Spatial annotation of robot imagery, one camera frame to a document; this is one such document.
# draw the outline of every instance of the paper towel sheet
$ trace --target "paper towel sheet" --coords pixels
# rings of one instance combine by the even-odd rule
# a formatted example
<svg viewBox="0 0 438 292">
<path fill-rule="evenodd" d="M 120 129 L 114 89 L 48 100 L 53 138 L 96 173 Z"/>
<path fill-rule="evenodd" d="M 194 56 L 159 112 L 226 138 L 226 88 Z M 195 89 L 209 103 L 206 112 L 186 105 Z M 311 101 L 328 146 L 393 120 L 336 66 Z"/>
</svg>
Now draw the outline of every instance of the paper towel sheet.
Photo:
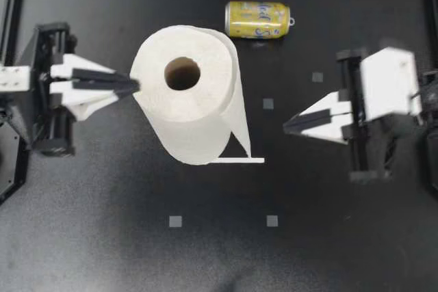
<svg viewBox="0 0 438 292">
<path fill-rule="evenodd" d="M 174 90 L 165 70 L 181 57 L 196 63 L 199 80 Z M 231 132 L 251 156 L 237 51 L 226 35 L 183 25 L 161 29 L 140 47 L 131 77 L 141 84 L 135 99 L 175 159 L 210 163 L 223 152 Z"/>
</svg>

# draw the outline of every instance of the soda can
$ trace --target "soda can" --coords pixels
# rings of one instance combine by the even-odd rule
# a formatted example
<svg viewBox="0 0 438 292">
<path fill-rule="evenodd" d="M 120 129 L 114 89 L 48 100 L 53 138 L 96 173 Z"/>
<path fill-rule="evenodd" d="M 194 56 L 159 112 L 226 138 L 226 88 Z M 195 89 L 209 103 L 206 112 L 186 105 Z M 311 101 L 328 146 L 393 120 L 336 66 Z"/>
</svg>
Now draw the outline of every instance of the soda can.
<svg viewBox="0 0 438 292">
<path fill-rule="evenodd" d="M 295 25 L 282 3 L 230 1 L 225 6 L 225 32 L 239 38 L 280 38 Z"/>
</svg>

